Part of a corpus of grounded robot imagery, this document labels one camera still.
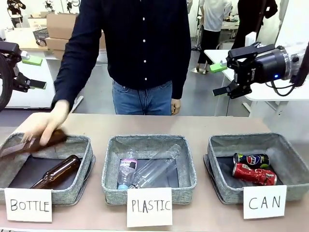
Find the blue jeans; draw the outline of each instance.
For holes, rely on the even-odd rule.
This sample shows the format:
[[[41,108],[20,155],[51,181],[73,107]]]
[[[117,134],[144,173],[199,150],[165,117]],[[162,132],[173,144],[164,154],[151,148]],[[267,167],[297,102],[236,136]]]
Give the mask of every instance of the blue jeans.
[[[117,115],[171,115],[172,82],[134,90],[112,82],[112,99]]]

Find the blue bottle cap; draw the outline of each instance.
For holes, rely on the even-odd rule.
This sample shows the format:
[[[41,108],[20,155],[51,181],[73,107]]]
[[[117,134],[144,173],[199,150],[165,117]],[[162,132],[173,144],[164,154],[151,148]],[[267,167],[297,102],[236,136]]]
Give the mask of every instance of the blue bottle cap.
[[[126,185],[119,185],[118,190],[126,190],[128,187]]]

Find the hand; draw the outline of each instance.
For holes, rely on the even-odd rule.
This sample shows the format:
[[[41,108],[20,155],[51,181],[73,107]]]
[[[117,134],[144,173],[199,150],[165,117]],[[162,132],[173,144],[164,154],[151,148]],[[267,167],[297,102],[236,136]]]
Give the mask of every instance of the hand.
[[[176,115],[179,113],[181,107],[180,99],[172,99],[170,103],[170,110],[172,115]]]
[[[69,114],[69,102],[66,100],[59,100],[55,104],[54,109],[43,118],[36,127],[30,131],[27,131],[24,135],[23,141],[27,137],[41,136],[40,144],[46,145],[54,132],[68,117]]]

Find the soda can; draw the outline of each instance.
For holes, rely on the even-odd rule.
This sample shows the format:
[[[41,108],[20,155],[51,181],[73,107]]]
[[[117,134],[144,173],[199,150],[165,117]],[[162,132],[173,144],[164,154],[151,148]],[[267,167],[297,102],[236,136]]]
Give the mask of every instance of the soda can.
[[[244,163],[251,168],[267,168],[270,165],[269,157],[266,154],[257,154],[245,156],[240,153],[235,153],[233,156],[234,164]]]
[[[233,176],[237,179],[250,181],[256,185],[276,185],[277,175],[270,170],[251,169],[243,163],[236,163],[233,169]]]

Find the handwritten sign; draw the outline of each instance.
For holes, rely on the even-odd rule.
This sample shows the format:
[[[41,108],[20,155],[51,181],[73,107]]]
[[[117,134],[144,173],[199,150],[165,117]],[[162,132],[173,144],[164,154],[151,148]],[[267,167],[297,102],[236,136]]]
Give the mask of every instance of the handwritten sign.
[[[286,185],[243,188],[243,218],[284,216]]]
[[[50,189],[4,189],[7,219],[11,221],[52,222]]]
[[[171,188],[127,190],[127,227],[168,226],[172,224]]]

